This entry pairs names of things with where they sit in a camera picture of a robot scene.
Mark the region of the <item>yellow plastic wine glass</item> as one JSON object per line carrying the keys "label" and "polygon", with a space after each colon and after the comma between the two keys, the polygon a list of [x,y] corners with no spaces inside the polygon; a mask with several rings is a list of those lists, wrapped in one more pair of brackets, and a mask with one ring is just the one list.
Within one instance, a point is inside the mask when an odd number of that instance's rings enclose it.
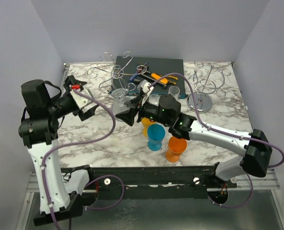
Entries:
{"label": "yellow plastic wine glass", "polygon": [[145,138],[148,138],[148,133],[147,133],[148,128],[149,128],[149,126],[155,124],[156,122],[154,122],[154,121],[152,121],[148,118],[142,118],[141,123],[142,123],[142,126],[143,126],[143,135],[144,135]]}

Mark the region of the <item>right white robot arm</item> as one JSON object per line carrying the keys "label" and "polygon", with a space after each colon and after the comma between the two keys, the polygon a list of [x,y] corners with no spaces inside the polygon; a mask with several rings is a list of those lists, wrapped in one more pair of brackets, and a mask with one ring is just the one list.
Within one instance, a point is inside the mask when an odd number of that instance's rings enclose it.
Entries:
{"label": "right white robot arm", "polygon": [[237,154],[228,161],[214,165],[209,183],[215,188],[245,173],[260,178],[267,174],[273,150],[263,131],[239,132],[203,123],[181,112],[181,103],[173,96],[161,96],[158,105],[143,102],[143,97],[138,96],[131,100],[128,110],[118,113],[116,117],[130,126],[142,118],[148,118],[168,127],[168,132],[176,138],[207,142]]}

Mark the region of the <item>clear wine glass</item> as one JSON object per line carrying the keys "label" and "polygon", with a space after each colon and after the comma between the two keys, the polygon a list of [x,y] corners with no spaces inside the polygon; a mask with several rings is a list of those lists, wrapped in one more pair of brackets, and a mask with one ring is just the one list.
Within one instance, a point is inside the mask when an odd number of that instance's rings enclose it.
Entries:
{"label": "clear wine glass", "polygon": [[111,96],[114,98],[114,103],[112,105],[112,112],[114,115],[130,110],[131,101],[126,94],[127,90],[125,89],[116,89],[111,93]]}

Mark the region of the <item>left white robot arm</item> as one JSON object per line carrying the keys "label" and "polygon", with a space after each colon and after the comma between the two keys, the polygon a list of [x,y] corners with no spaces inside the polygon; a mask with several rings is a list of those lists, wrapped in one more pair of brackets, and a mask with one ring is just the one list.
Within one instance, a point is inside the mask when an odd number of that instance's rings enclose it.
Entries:
{"label": "left white robot arm", "polygon": [[97,109],[93,106],[85,112],[83,109],[91,101],[79,98],[73,89],[88,97],[92,97],[92,93],[83,88],[85,81],[79,81],[73,75],[65,79],[65,92],[59,92],[54,97],[49,95],[47,85],[51,82],[31,80],[21,86],[26,104],[23,113],[29,116],[21,118],[18,133],[32,158],[40,193],[40,211],[34,217],[35,226],[81,216],[83,189],[92,188],[95,182],[87,165],[66,169],[68,179],[65,179],[57,150],[58,120],[73,114],[84,121],[92,117]]}

